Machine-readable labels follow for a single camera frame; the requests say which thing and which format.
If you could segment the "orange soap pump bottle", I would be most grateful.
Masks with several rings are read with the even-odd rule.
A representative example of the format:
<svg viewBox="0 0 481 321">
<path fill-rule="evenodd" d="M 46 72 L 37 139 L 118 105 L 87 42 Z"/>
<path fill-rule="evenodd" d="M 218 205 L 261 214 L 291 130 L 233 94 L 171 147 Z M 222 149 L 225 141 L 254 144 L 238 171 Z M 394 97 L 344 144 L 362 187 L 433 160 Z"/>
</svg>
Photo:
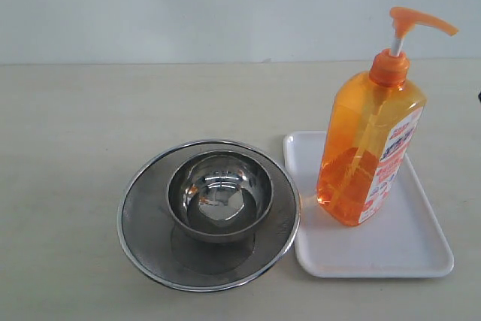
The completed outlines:
<svg viewBox="0 0 481 321">
<path fill-rule="evenodd" d="M 389 15 L 395 30 L 391 47 L 342 85 L 326 133 L 316 197 L 345 226 L 362 224 L 388 198 L 427 103 L 407 77 L 404 38 L 417 25 L 458 33 L 454 25 L 413 9 L 393 7 Z"/>
</svg>

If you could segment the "small stainless steel bowl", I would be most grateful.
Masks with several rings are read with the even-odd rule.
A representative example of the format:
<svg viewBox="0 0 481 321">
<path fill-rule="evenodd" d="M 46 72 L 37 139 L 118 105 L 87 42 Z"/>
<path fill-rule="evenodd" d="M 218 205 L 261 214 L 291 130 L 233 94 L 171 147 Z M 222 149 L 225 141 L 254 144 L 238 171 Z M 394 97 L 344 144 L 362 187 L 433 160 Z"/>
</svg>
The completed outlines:
<svg viewBox="0 0 481 321">
<path fill-rule="evenodd" d="M 268 218 L 274 184 L 253 157 L 233 150 L 197 153 L 172 174 L 166 190 L 175 223 L 190 238 L 227 244 L 253 235 Z"/>
</svg>

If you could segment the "white rectangular plastic tray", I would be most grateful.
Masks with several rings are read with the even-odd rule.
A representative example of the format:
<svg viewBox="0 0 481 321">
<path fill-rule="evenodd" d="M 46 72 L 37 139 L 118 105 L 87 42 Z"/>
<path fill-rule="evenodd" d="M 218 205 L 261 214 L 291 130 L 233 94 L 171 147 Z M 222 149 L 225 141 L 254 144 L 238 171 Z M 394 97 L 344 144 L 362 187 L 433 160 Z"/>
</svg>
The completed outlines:
<svg viewBox="0 0 481 321">
<path fill-rule="evenodd" d="M 454 256 L 409 159 L 387 202 L 366 222 L 346 227 L 316 199 L 323 131 L 299 131 L 283 139 L 286 170 L 301 199 L 295 237 L 300 266 L 321 278 L 435 278 L 448 275 Z"/>
</svg>

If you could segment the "large steel mesh strainer basin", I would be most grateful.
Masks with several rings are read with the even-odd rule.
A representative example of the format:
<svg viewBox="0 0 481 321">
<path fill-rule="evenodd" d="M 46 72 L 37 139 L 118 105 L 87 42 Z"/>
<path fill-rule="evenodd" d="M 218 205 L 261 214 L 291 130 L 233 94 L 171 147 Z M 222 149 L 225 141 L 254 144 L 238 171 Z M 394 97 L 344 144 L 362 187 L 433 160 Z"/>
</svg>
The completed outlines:
<svg viewBox="0 0 481 321">
<path fill-rule="evenodd" d="M 268 218 L 241 241 L 210 244 L 176 225 L 166 199 L 168 181 L 188 158 L 208 150 L 242 152 L 260 162 L 274 184 Z M 132 179 L 117 214 L 122 248 L 149 278 L 172 289 L 217 292 L 249 283 L 291 247 L 300 223 L 297 188 L 285 169 L 261 150 L 229 140 L 181 144 L 151 159 Z"/>
</svg>

